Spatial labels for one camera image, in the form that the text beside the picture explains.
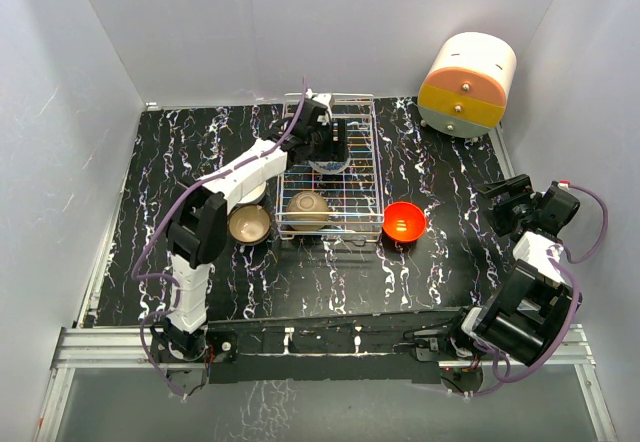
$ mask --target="bowl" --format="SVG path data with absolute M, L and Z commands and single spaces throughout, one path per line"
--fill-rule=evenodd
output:
M 267 183 L 263 182 L 253 189 L 247 195 L 240 199 L 238 205 L 255 205 L 262 200 L 264 193 L 267 191 Z
M 318 212 L 329 212 L 329 205 L 327 201 L 324 200 L 317 192 L 304 191 L 298 192 L 294 195 L 289 204 L 287 205 L 287 212 L 304 212 L 295 215 L 289 215 L 287 217 L 287 221 L 294 222 L 307 222 L 307 221 L 318 221 L 322 222 L 321 224 L 289 224 L 293 230 L 305 231 L 305 232 L 315 232 L 316 230 L 320 230 L 329 220 L 329 214 L 327 213 L 318 213 Z
M 309 161 L 309 165 L 313 170 L 324 175 L 338 175 L 344 172 L 344 170 L 351 164 L 351 159 L 347 158 L 344 162 L 318 162 Z
M 259 205 L 245 205 L 229 217 L 231 236 L 244 245 L 256 245 L 269 235 L 271 217 Z
M 394 202 L 384 209 L 382 230 L 396 242 L 415 242 L 427 229 L 422 209 L 409 202 Z

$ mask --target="metal wire rack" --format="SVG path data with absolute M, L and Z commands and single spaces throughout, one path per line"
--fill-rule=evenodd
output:
M 349 166 L 340 174 L 326 175 L 309 164 L 291 167 L 278 177 L 276 224 L 283 240 L 296 235 L 323 235 L 341 240 L 376 242 L 382 231 L 382 182 L 376 141 L 376 118 L 370 94 L 334 94 L 334 118 L 346 119 Z M 283 117 L 292 117 L 300 94 L 286 94 Z M 287 212 L 295 194 L 320 194 L 329 212 Z M 317 216 L 328 217 L 317 229 Z M 299 230 L 308 226 L 312 230 Z

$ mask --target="cable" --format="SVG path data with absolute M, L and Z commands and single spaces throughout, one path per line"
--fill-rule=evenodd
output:
M 480 357 L 476 355 L 473 358 L 473 362 L 471 362 L 471 365 L 469 366 L 468 370 L 471 370 L 471 371 L 476 370 L 478 368 L 478 365 L 480 365 Z
M 508 377 L 511 374 L 511 362 L 509 361 L 509 358 L 505 354 L 503 354 L 502 352 L 497 351 L 496 349 L 490 349 L 490 348 L 486 348 L 486 349 L 485 348 L 481 348 L 480 350 L 493 355 L 492 367 L 494 368 L 494 370 L 497 370 L 498 363 L 500 362 L 500 359 L 502 359 L 507 364 L 507 370 L 505 371 L 505 376 Z M 485 395 L 493 394 L 495 391 L 497 391 L 503 385 L 504 385 L 504 382 L 498 381 L 498 383 L 496 385 L 494 385 L 493 387 L 490 387 L 490 388 L 484 389 L 484 390 L 480 390 L 478 392 L 473 392 L 473 391 L 453 392 L 453 391 L 450 391 L 450 389 L 443 390 L 440 387 L 429 387 L 428 385 L 415 385 L 415 384 L 411 384 L 411 387 L 414 387 L 414 388 L 419 389 L 419 390 L 429 390 L 431 392 L 438 392 L 440 394 L 449 394 L 449 393 L 451 393 L 451 394 L 455 394 L 455 395 L 459 395 L 459 396 L 468 398 L 468 397 L 483 397 Z
M 169 224 L 169 221 L 171 220 L 171 217 L 173 217 L 173 214 L 185 202 L 185 200 L 187 200 L 187 197 L 189 197 L 189 195 L 191 195 L 195 190 L 197 190 L 202 185 L 204 185 L 206 183 L 209 183 L 209 182 L 211 182 L 213 180 L 221 179 L 223 177 L 226 177 L 227 175 L 231 174 L 234 170 L 237 170 L 237 169 L 239 169 L 241 167 L 244 167 L 245 165 L 249 164 L 250 162 L 253 162 L 254 160 L 258 159 L 259 157 L 265 157 L 265 156 L 271 155 L 273 152 L 275 152 L 284 143 L 284 141 L 289 136 L 289 134 L 291 134 L 291 131 L 293 130 L 293 128 L 296 125 L 296 123 L 298 122 L 298 119 L 300 118 L 300 114 L 302 113 L 302 107 L 304 105 L 306 93 L 307 93 L 307 90 L 309 88 L 308 85 L 307 85 L 306 77 L 303 78 L 302 85 L 303 85 L 302 96 L 300 97 L 300 102 L 298 103 L 298 107 L 296 109 L 296 112 L 293 115 L 293 118 L 291 119 L 291 122 L 289 122 L 289 124 L 288 124 L 286 130 L 284 131 L 284 133 L 282 134 L 282 136 L 278 139 L 278 141 L 275 143 L 275 145 L 271 149 L 266 150 L 265 152 L 261 153 L 259 156 L 256 155 L 256 156 L 253 156 L 253 157 L 249 157 L 246 160 L 238 162 L 232 169 L 227 169 L 227 170 L 225 170 L 223 172 L 215 173 L 215 174 L 213 174 L 213 175 L 211 175 L 209 177 L 206 177 L 204 179 L 200 179 L 200 180 L 196 181 L 187 190 L 185 190 L 180 197 L 178 197 L 178 200 L 176 200 L 174 202 L 174 204 L 171 206 L 169 211 L 166 213 L 166 215 L 164 216 L 164 218 L 162 219 L 160 224 L 153 231 L 153 235 L 151 236 L 151 239 L 149 239 L 149 242 L 147 243 L 147 245 L 145 245 L 144 248 L 142 249 L 142 253 L 140 254 L 140 257 L 138 257 L 138 260 L 136 261 L 135 265 L 133 266 L 133 270 L 131 271 L 131 277 L 133 277 L 134 280 L 137 280 L 138 282 L 142 282 L 144 280 L 151 280 L 151 279 L 158 279 L 158 280 L 164 279 L 164 280 L 167 280 L 167 281 L 171 282 L 171 284 L 174 286 L 174 290 L 176 290 L 176 297 L 175 297 L 174 307 L 177 307 L 179 305 L 179 303 L 180 303 L 180 283 L 178 282 L 178 280 L 173 275 L 164 274 L 164 273 L 148 273 L 148 274 L 140 275 L 140 269 L 142 267 L 142 264 L 149 257 L 149 254 L 151 253 L 151 250 L 153 249 L 153 247 L 158 242 L 158 239 L 160 238 L 160 236 L 164 232 L 164 229 Z M 140 322 L 140 341 L 142 343 L 142 348 L 144 349 L 144 352 L 147 355 L 147 359 L 149 360 L 149 363 L 158 372 L 158 374 L 165 380 L 166 384 L 169 386 L 169 389 L 174 394 L 179 395 L 182 398 L 186 399 L 187 397 L 189 397 L 190 394 L 187 394 L 184 390 L 182 390 L 180 387 L 178 387 L 173 382 L 171 382 L 171 380 L 169 380 L 167 375 L 164 373 L 164 371 L 160 368 L 158 363 L 153 358 L 153 355 L 151 354 L 151 351 L 149 350 L 149 347 L 147 346 L 147 342 L 146 342 L 146 340 L 144 338 L 144 329 L 146 328 L 147 322 L 149 320 L 151 320 L 151 319 L 162 320 L 166 316 L 168 316 L 172 311 L 173 311 L 173 309 L 157 310 L 157 311 L 150 312 L 146 317 L 144 317 L 142 319 L 142 321 Z
M 453 350 L 456 351 L 456 355 L 461 359 L 468 359 L 469 357 L 473 357 L 473 352 L 471 352 L 469 349 L 465 349 L 464 347 L 458 347 L 453 337 L 449 337 L 449 343 L 453 347 Z
M 558 262 L 555 261 L 555 259 L 553 258 L 552 248 L 549 248 L 547 250 L 547 257 L 549 257 L 549 262 L 551 262 L 551 265 L 553 265 L 553 267 L 555 267 L 562 275 L 567 277 L 571 282 L 571 286 L 573 287 L 573 295 L 571 296 L 571 303 L 569 304 L 567 317 L 565 318 L 564 323 L 560 328 L 560 332 L 558 332 L 558 335 L 556 336 L 554 341 L 551 343 L 551 345 L 547 348 L 545 353 L 542 354 L 540 358 L 538 358 L 538 360 L 536 360 L 533 364 L 527 367 L 527 369 L 524 370 L 523 372 L 519 373 L 518 375 L 514 375 L 513 377 L 509 377 L 507 374 L 505 375 L 500 374 L 500 372 L 498 371 L 498 367 L 494 365 L 493 375 L 495 376 L 496 379 L 498 379 L 500 382 L 504 382 L 505 384 L 512 384 L 514 382 L 518 382 L 522 379 L 525 379 L 526 377 L 529 377 L 531 374 L 537 371 L 540 367 L 542 367 L 547 360 L 549 360 L 549 358 L 553 355 L 556 349 L 560 347 L 560 344 L 562 344 L 562 341 L 564 340 L 565 336 L 569 332 L 569 328 L 571 327 L 573 318 L 575 317 L 576 312 L 578 310 L 578 302 L 582 294 L 582 287 L 580 283 L 568 269 L 565 269 L 562 265 L 560 265 Z
M 595 254 L 598 251 L 598 249 L 600 249 L 600 246 L 604 241 L 604 237 L 605 235 L 607 235 L 607 230 L 609 229 L 609 209 L 607 208 L 607 204 L 604 202 L 604 200 L 602 200 L 602 198 L 598 194 L 591 191 L 590 189 L 581 187 L 579 185 L 571 184 L 569 181 L 562 181 L 562 182 L 566 183 L 572 189 L 578 190 L 580 192 L 584 192 L 585 194 L 593 197 L 595 201 L 598 202 L 598 204 L 600 205 L 600 208 L 602 209 L 602 226 L 600 228 L 600 235 L 598 235 L 598 239 L 596 240 L 596 243 L 593 244 L 593 247 L 591 247 L 591 249 L 589 249 L 589 251 L 586 254 L 584 254 L 582 257 L 575 260 L 573 259 L 573 255 L 571 254 L 571 251 L 569 250 L 569 248 L 568 247 L 564 248 L 564 251 L 567 254 L 567 261 L 570 264 L 579 264 L 581 262 L 584 262 L 588 258 L 590 258 L 593 254 Z
M 187 394 L 187 397 L 191 397 L 196 390 L 198 389 L 202 389 L 205 385 L 207 385 L 207 382 L 209 381 L 209 375 L 211 374 L 211 363 L 213 362 L 213 347 L 209 346 L 208 348 L 204 349 L 205 350 L 205 356 L 204 356 L 204 372 L 202 373 L 202 383 L 200 385 L 196 385 L 193 389 L 191 389 L 191 391 Z
M 167 375 L 164 373 L 164 371 L 160 368 L 158 363 L 155 361 L 155 359 L 153 358 L 153 355 L 151 355 L 151 350 L 149 350 L 147 341 L 144 338 L 144 329 L 147 325 L 147 322 L 151 319 L 162 320 L 167 315 L 169 315 L 168 310 L 156 310 L 156 311 L 150 312 L 145 318 L 143 318 L 142 322 L 140 322 L 140 341 L 142 342 L 142 349 L 144 350 L 144 353 L 147 355 L 147 359 L 149 360 L 149 363 L 151 363 L 151 365 L 156 370 L 156 372 L 160 374 L 160 377 L 162 377 L 166 381 L 167 385 L 169 386 L 169 389 L 171 389 L 171 392 L 173 392 L 176 395 L 179 395 L 180 397 L 186 398 L 187 394 L 185 393 L 185 391 L 182 390 L 173 382 L 171 382 L 169 377 L 167 377 Z

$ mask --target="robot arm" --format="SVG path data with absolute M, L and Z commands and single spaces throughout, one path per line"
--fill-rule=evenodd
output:
M 276 123 L 251 149 L 202 177 L 211 179 L 227 173 L 193 191 L 174 213 L 166 236 L 173 276 L 180 287 L 172 292 L 172 311 L 165 319 L 163 334 L 154 334 L 174 354 L 188 358 L 199 353 L 201 334 L 197 332 L 206 321 L 209 272 L 226 244 L 227 216 L 236 204 L 296 163 L 348 159 L 346 124 L 344 120 L 332 120 L 332 105 L 331 94 L 308 92 L 291 130 L 291 119 Z M 190 185 L 181 184 L 181 188 L 185 191 Z
M 580 202 L 554 182 L 544 195 L 533 192 L 526 175 L 478 187 L 500 197 L 489 220 L 498 235 L 511 233 L 515 267 L 483 307 L 474 307 L 458 328 L 467 348 L 479 341 L 530 366 L 558 336 L 567 318 L 573 289 L 551 264 L 563 251 L 557 238 Z

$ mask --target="white wall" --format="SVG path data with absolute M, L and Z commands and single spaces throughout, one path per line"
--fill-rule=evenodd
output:
M 314 89 L 417 94 L 465 30 L 528 46 L 551 0 L 90 0 L 142 98 L 198 106 Z
M 585 293 L 579 319 L 622 441 L 640 433 L 639 8 L 640 0 L 555 0 L 520 61 L 504 121 L 516 170 L 537 188 L 566 178 L 609 204 L 602 252 L 575 271 Z M 565 237 L 579 254 L 600 223 L 583 200 Z
M 0 0 L 0 439 L 30 440 L 142 101 L 88 0 Z

